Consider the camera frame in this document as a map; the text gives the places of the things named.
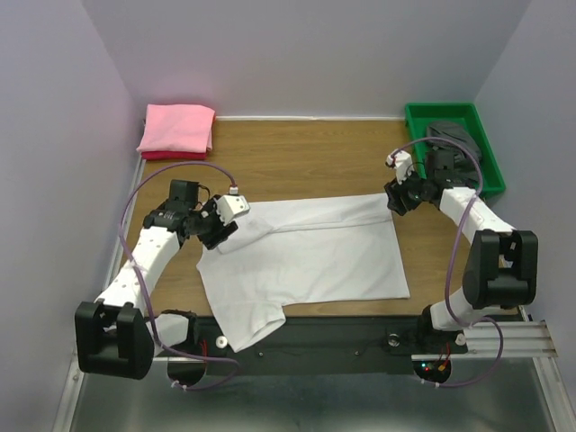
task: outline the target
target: wooden surface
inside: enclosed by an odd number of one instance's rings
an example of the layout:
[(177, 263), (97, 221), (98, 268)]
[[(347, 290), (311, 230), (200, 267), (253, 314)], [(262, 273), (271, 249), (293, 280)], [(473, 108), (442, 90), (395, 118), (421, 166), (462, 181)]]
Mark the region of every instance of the wooden surface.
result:
[[(393, 178), (386, 156), (408, 140), (403, 121), (221, 121), (213, 129), (210, 161), (236, 177), (249, 202), (374, 194)], [(167, 162), (148, 162), (144, 176)], [(130, 225), (134, 246), (146, 214), (167, 198), (170, 180), (199, 181), (225, 193), (227, 178), (207, 167), (185, 166), (162, 173), (139, 193)], [(422, 204), (394, 224), (410, 298), (294, 304), (287, 316), (420, 314), (443, 298), (455, 226), (430, 204)], [(453, 290), (460, 287), (468, 243), (460, 246)], [(154, 309), (212, 315), (196, 270), (202, 247), (191, 238), (168, 264), (152, 295)]]

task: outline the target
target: green plastic bin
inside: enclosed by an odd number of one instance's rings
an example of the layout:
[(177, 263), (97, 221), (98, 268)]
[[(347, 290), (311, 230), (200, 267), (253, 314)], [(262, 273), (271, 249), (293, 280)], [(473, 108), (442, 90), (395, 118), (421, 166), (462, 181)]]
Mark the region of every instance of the green plastic bin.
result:
[[(426, 127), (435, 120), (450, 120), (462, 124), (474, 138), (482, 153), (481, 171), (484, 176), (484, 189), (481, 196), (490, 198), (506, 190), (504, 179), (492, 153), (486, 133), (473, 103), (408, 103), (406, 105), (406, 127), (411, 140), (423, 138)], [(414, 146), (418, 162), (424, 162), (428, 145), (424, 142)], [(418, 172), (424, 174), (424, 166), (418, 164)]]

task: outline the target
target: white shirt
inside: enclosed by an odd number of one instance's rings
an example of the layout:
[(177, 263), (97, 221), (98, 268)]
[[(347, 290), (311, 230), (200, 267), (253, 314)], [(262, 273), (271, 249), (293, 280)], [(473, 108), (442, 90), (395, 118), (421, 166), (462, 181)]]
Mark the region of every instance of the white shirt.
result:
[(284, 305), (408, 298), (385, 194), (255, 202), (197, 265), (234, 351), (285, 323)]

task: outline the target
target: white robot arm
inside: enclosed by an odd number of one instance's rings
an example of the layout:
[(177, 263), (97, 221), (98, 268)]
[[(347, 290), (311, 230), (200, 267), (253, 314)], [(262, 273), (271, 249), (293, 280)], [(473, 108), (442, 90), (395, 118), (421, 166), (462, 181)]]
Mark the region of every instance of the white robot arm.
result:
[[(134, 272), (138, 266), (147, 294), (154, 291), (158, 279), (172, 257), (191, 236), (213, 249), (238, 229), (235, 222), (249, 212), (246, 199), (236, 188), (230, 194), (211, 197), (196, 210), (196, 182), (173, 180), (170, 195), (144, 219), (133, 260), (127, 261), (94, 302), (82, 302), (76, 309), (76, 345), (78, 362), (84, 372), (143, 378), (161, 347), (154, 344), (146, 312), (142, 287)], [(163, 343), (172, 347), (197, 338), (195, 315), (169, 310), (156, 318)]]
[[(423, 202), (433, 203), (456, 225), (464, 215), (476, 191), (467, 187), (451, 166), (449, 152), (428, 152), (427, 178), (413, 169), (406, 151), (392, 152), (386, 165), (396, 170), (396, 178), (384, 189), (388, 207), (400, 215)], [(519, 231), (499, 218), (482, 200), (472, 204), (463, 225), (471, 252), (463, 277), (463, 286), (450, 296), (454, 315), (461, 322), (475, 322), (500, 308), (529, 304), (536, 295), (537, 238), (532, 231)], [(509, 268), (500, 268), (504, 258)], [(458, 330), (445, 301), (428, 306), (423, 316), (433, 330)]]

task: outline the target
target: pink towel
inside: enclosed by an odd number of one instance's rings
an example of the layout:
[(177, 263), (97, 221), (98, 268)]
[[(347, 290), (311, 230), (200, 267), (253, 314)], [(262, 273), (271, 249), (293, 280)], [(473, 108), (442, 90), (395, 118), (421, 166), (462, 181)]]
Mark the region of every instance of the pink towel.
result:
[(201, 105), (148, 105), (144, 136), (137, 151), (212, 150), (214, 110)]

